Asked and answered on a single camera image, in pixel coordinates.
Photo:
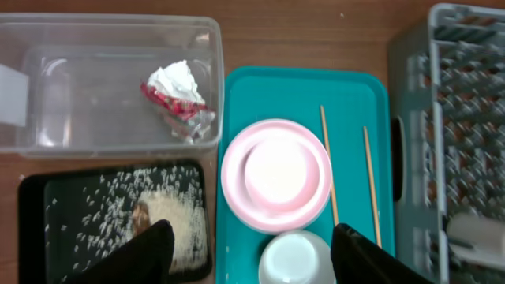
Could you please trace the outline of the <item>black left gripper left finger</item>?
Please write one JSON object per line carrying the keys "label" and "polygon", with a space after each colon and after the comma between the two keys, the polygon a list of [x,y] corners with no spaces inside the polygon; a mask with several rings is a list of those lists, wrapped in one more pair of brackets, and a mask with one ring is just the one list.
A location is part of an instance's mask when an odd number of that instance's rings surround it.
{"label": "black left gripper left finger", "polygon": [[174,231],[161,220],[67,283],[161,284],[169,281]]}

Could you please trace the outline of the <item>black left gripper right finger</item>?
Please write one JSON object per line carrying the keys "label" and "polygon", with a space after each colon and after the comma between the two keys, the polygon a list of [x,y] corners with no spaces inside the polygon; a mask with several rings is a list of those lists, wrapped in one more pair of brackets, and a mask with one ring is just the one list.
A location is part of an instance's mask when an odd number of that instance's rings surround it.
{"label": "black left gripper right finger", "polygon": [[432,284],[345,223],[333,229],[331,262],[338,284]]}

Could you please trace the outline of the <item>grey bowl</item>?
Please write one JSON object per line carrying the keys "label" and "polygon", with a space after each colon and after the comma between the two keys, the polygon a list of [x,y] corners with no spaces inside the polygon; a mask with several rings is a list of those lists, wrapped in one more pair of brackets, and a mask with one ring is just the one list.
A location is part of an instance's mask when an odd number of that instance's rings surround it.
{"label": "grey bowl", "polygon": [[263,251],[258,278],[260,284],[335,284],[331,249],[305,230],[280,234]]}

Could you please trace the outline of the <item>rice food scraps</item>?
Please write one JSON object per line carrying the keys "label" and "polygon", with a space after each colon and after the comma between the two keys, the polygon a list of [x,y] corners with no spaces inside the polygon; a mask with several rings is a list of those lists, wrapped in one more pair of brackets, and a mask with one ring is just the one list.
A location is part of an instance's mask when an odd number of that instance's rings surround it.
{"label": "rice food scraps", "polygon": [[174,231],[172,275],[208,262],[203,173],[194,163],[74,174],[44,187],[47,275],[66,280],[168,221]]}

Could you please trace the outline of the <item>pink bowl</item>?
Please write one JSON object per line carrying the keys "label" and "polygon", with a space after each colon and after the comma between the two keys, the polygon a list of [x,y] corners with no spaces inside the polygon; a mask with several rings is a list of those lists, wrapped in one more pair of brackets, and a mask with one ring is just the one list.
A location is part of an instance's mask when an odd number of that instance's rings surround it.
{"label": "pink bowl", "polygon": [[275,212],[305,206],[317,192],[319,165],[312,149],[289,138],[258,143],[245,161],[245,187],[254,204]]}

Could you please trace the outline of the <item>red snack wrapper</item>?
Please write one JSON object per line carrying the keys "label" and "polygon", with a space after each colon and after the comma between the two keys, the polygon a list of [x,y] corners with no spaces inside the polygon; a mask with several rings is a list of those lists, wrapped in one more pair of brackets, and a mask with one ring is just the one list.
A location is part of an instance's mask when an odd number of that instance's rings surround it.
{"label": "red snack wrapper", "polygon": [[141,84],[140,90],[161,113],[163,120],[172,128],[174,136],[194,144],[210,131],[216,114],[205,103],[169,95],[168,92],[162,92],[146,83]]}

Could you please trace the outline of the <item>white napkin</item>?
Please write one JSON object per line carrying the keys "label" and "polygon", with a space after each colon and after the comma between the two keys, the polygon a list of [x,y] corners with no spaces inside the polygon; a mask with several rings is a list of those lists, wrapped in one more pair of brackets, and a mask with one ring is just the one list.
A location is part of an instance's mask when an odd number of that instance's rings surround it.
{"label": "white napkin", "polygon": [[148,78],[147,86],[154,88],[164,99],[184,99],[192,103],[206,104],[197,90],[198,84],[186,60],[172,63],[165,68],[159,67]]}

